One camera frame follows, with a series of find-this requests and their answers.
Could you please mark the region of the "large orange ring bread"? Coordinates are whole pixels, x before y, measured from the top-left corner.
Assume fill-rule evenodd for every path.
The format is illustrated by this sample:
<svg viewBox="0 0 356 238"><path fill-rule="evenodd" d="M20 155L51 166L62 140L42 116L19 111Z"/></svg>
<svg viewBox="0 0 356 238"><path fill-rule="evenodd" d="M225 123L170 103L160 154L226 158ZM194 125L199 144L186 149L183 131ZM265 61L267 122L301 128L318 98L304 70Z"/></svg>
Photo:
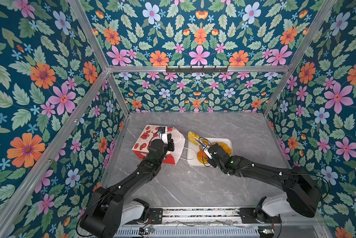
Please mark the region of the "large orange ring bread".
<svg viewBox="0 0 356 238"><path fill-rule="evenodd" d="M215 144L220 146L225 151L225 153L227 153L229 156L232 155L232 150L226 143L224 143L224 142L216 142Z"/></svg>

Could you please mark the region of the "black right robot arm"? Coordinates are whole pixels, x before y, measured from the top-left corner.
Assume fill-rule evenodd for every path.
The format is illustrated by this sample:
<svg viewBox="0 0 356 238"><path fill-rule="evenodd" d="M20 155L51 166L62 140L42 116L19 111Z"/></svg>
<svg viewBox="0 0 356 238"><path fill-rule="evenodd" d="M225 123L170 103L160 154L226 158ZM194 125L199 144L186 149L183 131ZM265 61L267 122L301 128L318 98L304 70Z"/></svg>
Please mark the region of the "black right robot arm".
<svg viewBox="0 0 356 238"><path fill-rule="evenodd" d="M263 197L256 213L258 216L295 212L303 217L313 218L322 197L317 183L302 168L276 168L259 164L242 156L230 156L218 144L203 147L207 162L228 176L255 179L283 191L273 197Z"/></svg>

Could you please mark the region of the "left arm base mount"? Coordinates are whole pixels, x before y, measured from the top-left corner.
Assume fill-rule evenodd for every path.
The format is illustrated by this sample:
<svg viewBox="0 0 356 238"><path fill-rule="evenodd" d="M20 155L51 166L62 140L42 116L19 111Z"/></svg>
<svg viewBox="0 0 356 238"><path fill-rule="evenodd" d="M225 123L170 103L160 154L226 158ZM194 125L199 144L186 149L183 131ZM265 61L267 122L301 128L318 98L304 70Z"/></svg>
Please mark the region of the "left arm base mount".
<svg viewBox="0 0 356 238"><path fill-rule="evenodd" d="M127 223L128 225L160 225L162 224L164 210L162 208L150 208L146 212L143 212L141 218L133 220Z"/></svg>

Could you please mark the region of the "yellow striped croissant bread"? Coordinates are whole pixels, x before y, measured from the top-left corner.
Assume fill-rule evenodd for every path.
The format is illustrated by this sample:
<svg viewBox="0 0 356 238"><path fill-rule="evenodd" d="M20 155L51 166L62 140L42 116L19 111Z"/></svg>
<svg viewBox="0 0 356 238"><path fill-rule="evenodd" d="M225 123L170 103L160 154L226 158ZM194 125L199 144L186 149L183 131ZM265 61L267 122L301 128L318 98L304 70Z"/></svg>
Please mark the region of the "yellow striped croissant bread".
<svg viewBox="0 0 356 238"><path fill-rule="evenodd" d="M195 133L190 131L188 133L188 139L195 146L199 146L199 135L197 135L197 134L195 134Z"/></svg>

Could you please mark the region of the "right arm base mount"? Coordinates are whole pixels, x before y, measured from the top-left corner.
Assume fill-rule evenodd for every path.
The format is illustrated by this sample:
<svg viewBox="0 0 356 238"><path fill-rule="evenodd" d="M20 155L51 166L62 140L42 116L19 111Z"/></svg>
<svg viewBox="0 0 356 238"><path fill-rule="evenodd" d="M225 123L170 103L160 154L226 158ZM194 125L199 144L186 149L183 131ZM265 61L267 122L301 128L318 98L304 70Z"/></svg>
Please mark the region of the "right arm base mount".
<svg viewBox="0 0 356 238"><path fill-rule="evenodd" d="M270 217L263 210L257 208L241 207L237 213L244 224L280 224L282 222L280 216Z"/></svg>

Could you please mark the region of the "red white paper bag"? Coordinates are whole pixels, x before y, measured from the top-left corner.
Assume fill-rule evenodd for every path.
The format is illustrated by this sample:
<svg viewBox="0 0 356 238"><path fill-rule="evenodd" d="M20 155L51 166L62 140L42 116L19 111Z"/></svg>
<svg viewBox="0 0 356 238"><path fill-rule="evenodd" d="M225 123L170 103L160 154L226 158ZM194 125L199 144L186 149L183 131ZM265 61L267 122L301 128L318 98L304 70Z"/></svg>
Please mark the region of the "red white paper bag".
<svg viewBox="0 0 356 238"><path fill-rule="evenodd" d="M132 151L143 160L176 165L185 146L185 137L174 127L146 125Z"/></svg>

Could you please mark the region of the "orange brown croissant bread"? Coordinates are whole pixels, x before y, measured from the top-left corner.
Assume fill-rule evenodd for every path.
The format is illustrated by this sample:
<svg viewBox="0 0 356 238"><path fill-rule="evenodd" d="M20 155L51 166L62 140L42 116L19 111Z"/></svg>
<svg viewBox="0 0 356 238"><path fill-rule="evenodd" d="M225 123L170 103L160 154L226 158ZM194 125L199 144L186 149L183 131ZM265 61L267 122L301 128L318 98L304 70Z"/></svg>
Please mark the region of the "orange brown croissant bread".
<svg viewBox="0 0 356 238"><path fill-rule="evenodd" d="M199 152L197 153L197 160L199 161L199 163L201 163L204 166L209 165L208 161L208 156L206 155L206 153L200 149Z"/></svg>

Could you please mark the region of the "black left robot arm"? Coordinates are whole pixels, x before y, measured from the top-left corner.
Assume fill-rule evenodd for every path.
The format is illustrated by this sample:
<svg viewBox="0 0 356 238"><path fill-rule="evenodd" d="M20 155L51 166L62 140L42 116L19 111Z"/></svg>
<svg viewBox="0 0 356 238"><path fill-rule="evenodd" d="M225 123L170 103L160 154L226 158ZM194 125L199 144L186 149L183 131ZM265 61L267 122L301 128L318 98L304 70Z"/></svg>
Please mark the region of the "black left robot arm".
<svg viewBox="0 0 356 238"><path fill-rule="evenodd" d="M159 138L151 141L147 157L132 174L113 186L99 187L93 192L77 227L97 238L112 238L123 225L147 220L150 207L147 202L140 199L124 202L159 173L166 154L174 149L172 135L160 133Z"/></svg>

